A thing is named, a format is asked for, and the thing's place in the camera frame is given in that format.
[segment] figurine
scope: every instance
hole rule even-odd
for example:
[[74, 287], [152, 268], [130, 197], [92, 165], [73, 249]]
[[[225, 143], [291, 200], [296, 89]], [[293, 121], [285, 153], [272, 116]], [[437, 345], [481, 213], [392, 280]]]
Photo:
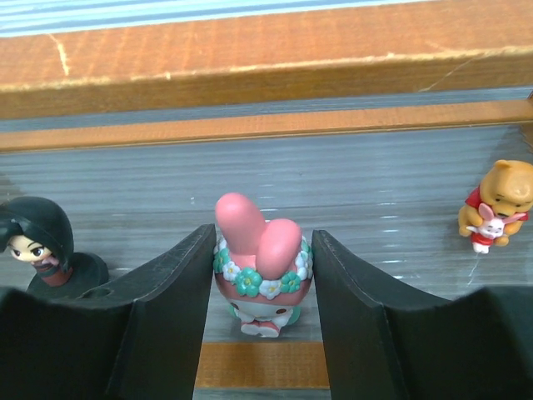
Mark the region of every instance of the figurine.
[[27, 291], [38, 296], [75, 298], [109, 279], [99, 256], [74, 252], [67, 214], [43, 197], [17, 197], [0, 204], [0, 253], [6, 248], [35, 268]]
[[484, 203], [480, 204], [478, 213], [483, 218], [483, 223], [479, 227], [472, 227], [470, 225], [466, 228], [473, 232], [471, 241], [474, 251], [482, 254], [487, 254], [494, 240], [504, 235], [503, 231], [507, 223], [518, 221], [526, 215], [525, 212], [517, 212], [511, 217], [501, 219], [496, 217], [492, 208]]
[[481, 204], [489, 206], [494, 216], [510, 221], [504, 222], [504, 234], [494, 239], [496, 246], [506, 246], [509, 236], [518, 233], [529, 219], [533, 206], [533, 165], [523, 161], [496, 161], [459, 211], [461, 236], [469, 237], [471, 227], [479, 228], [483, 224], [484, 219], [479, 213]]
[[311, 248], [295, 222], [265, 221], [239, 193], [222, 196], [215, 214], [222, 231], [214, 250], [217, 286], [241, 319], [241, 332], [277, 338], [300, 316], [312, 280]]

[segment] mulan figurine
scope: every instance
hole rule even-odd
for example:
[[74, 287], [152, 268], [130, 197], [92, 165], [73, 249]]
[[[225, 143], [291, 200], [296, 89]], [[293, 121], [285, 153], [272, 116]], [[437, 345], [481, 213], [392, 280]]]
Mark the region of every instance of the mulan figurine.
[[67, 214], [52, 200], [17, 197], [0, 204], [0, 253], [31, 263], [37, 275], [27, 291], [45, 298], [77, 298], [109, 279], [106, 263], [74, 252]]

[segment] small pink piglet toy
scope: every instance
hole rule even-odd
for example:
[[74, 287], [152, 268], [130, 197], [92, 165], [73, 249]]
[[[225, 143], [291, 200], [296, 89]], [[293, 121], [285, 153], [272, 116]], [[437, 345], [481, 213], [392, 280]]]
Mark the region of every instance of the small pink piglet toy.
[[312, 280], [312, 253], [300, 227], [289, 219], [265, 221], [239, 193], [215, 207], [222, 231], [214, 249], [215, 279], [241, 332], [277, 338], [300, 316]]
[[504, 235], [504, 228], [507, 223], [513, 223], [524, 217], [523, 212], [517, 212], [505, 219], [500, 219], [494, 215], [492, 208], [484, 203], [480, 204], [478, 213], [485, 220], [479, 227], [466, 227], [472, 231], [471, 241], [476, 253], [487, 254], [489, 247], [496, 238]]

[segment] doll face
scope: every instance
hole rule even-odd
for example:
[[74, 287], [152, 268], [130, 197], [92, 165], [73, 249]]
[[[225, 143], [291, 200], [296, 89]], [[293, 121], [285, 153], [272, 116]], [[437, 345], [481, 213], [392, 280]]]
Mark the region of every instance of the doll face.
[[13, 236], [7, 246], [14, 258], [25, 263], [41, 261], [52, 255], [52, 252], [41, 243], [34, 242], [23, 235]]

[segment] gray background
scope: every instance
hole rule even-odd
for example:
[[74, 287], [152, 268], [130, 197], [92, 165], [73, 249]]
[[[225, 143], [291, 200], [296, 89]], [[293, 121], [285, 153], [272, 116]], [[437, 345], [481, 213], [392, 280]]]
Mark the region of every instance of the gray background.
[[[146, 1], [108, 1], [104, 4], [107, 12], [82, 21], [83, 8], [95, 8], [97, 3], [103, 2], [4, 1], [0, 36], [99, 28], [97, 20], [108, 26], [153, 22], [155, 6], [163, 2], [153, 2], [154, 7], [143, 17], [133, 12], [118, 16], [109, 10], [113, 4]], [[259, 12], [261, 7], [262, 12], [283, 12], [289, 7], [287, 2], [266, 5], [267, 1], [255, 1], [251, 8], [231, 11], [233, 6], [225, 2], [226, 11], [220, 12], [209, 8], [208, 2], [197, 2], [197, 14], [188, 15], [190, 10], [179, 8], [182, 2], [172, 3], [164, 6], [167, 9], [162, 15], [167, 20], [218, 18]], [[293, 3], [308, 9], [348, 2]], [[204, 11], [198, 11], [200, 5]], [[23, 10], [30, 6], [34, 9]], [[77, 10], [77, 18], [57, 14], [69, 9]], [[55, 14], [46, 19], [38, 15], [43, 10]], [[0, 133], [525, 98], [531, 90], [533, 87], [1, 121]], [[0, 201], [21, 195], [57, 201], [72, 220], [77, 249], [98, 253], [117, 277], [166, 251], [197, 225], [214, 222], [217, 199], [223, 193], [239, 191], [252, 198], [268, 219], [292, 218], [308, 237], [313, 228], [327, 229], [354, 253], [394, 277], [455, 298], [485, 284], [531, 282], [530, 223], [511, 238], [508, 247], [493, 247], [486, 256], [476, 256], [468, 239], [457, 234], [459, 208], [499, 158], [532, 162], [518, 127], [13, 154], [0, 157]], [[33, 274], [30, 266], [8, 254], [0, 257], [1, 284], [24, 289]], [[278, 340], [321, 340], [314, 288], [303, 306], [301, 320], [286, 328]], [[214, 285], [204, 340], [258, 340], [240, 334]], [[270, 390], [198, 390], [195, 398], [245, 394], [246, 399], [329, 398], [328, 391]]]

